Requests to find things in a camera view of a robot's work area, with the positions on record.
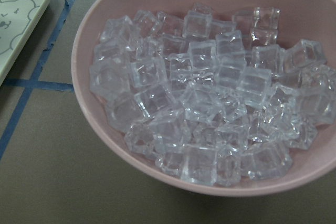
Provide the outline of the clear ice cubes pile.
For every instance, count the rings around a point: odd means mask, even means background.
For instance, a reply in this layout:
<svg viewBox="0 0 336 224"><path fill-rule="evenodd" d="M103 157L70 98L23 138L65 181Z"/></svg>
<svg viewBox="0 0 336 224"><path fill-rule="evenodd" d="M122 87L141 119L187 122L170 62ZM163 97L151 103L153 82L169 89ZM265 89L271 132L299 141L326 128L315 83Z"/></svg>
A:
<svg viewBox="0 0 336 224"><path fill-rule="evenodd" d="M281 177L290 150L335 122L335 70L317 41L281 48L279 14L257 7L225 21L195 3L184 18L108 19L90 91L128 149L167 175L224 187Z"/></svg>

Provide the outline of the cream bear tray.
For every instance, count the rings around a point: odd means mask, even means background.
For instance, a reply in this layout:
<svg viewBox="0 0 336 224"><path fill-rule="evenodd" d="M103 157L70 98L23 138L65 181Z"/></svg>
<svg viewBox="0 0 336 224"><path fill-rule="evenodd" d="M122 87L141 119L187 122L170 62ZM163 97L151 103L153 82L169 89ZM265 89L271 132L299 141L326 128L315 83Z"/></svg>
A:
<svg viewBox="0 0 336 224"><path fill-rule="evenodd" d="M49 2L50 0L1 0L1 83Z"/></svg>

